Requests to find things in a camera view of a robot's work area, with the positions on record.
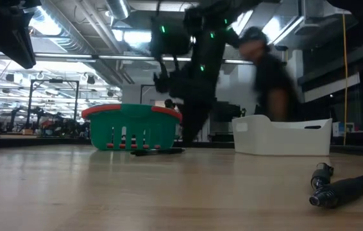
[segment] black cylinder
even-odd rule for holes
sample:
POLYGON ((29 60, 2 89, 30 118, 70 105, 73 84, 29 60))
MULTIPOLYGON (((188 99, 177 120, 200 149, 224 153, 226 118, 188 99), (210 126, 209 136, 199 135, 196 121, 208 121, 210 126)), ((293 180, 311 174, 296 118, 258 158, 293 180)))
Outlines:
POLYGON ((334 168, 326 163, 319 163, 317 169, 311 176, 311 187, 318 189, 326 184, 330 183, 331 176, 334 173, 334 168))

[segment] black tool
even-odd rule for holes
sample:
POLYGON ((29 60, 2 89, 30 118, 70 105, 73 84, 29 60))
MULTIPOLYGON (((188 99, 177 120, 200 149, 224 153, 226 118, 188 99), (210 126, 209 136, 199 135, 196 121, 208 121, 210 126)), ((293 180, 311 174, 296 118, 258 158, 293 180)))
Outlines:
POLYGON ((363 196, 363 176, 323 185, 310 197, 314 206, 334 209, 363 196))
POLYGON ((136 157, 145 157, 150 155, 172 155, 172 154, 180 154, 183 153, 185 148, 171 148, 168 150, 137 150, 132 151, 130 154, 135 155, 136 157))
POLYGON ((311 187, 316 190, 330 183, 331 176, 334 174, 334 168, 326 163, 317 164, 317 169, 311 176, 311 187))

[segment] black cap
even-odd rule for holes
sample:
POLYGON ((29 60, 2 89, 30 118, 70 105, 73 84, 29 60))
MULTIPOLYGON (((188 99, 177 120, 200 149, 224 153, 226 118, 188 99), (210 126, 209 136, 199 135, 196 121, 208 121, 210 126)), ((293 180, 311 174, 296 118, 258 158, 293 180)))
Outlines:
POLYGON ((240 43, 251 42, 251 41, 262 41, 266 46, 268 43, 267 35, 263 31, 255 26, 248 28, 243 36, 240 38, 240 43))

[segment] black shirt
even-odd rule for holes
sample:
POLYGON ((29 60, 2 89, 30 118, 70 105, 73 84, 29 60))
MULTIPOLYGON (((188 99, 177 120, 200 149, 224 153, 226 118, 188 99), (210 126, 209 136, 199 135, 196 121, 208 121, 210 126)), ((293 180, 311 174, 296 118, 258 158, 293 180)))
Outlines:
POLYGON ((302 121, 301 104, 298 100, 294 82, 288 75, 282 62, 273 55, 266 53, 256 65, 254 91, 258 94, 257 103, 260 114, 268 116, 267 96, 271 90, 282 89, 288 93, 288 121, 302 121))

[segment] yellow cable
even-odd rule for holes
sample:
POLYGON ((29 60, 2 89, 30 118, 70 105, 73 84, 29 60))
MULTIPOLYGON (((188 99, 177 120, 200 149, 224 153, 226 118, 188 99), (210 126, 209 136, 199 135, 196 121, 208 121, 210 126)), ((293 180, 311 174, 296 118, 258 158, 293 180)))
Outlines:
POLYGON ((346 16, 342 15, 342 31, 344 34, 344 66, 346 73, 346 88, 344 90, 344 146, 347 140, 347 88, 348 88, 348 62, 347 62, 347 32, 346 32, 346 16))

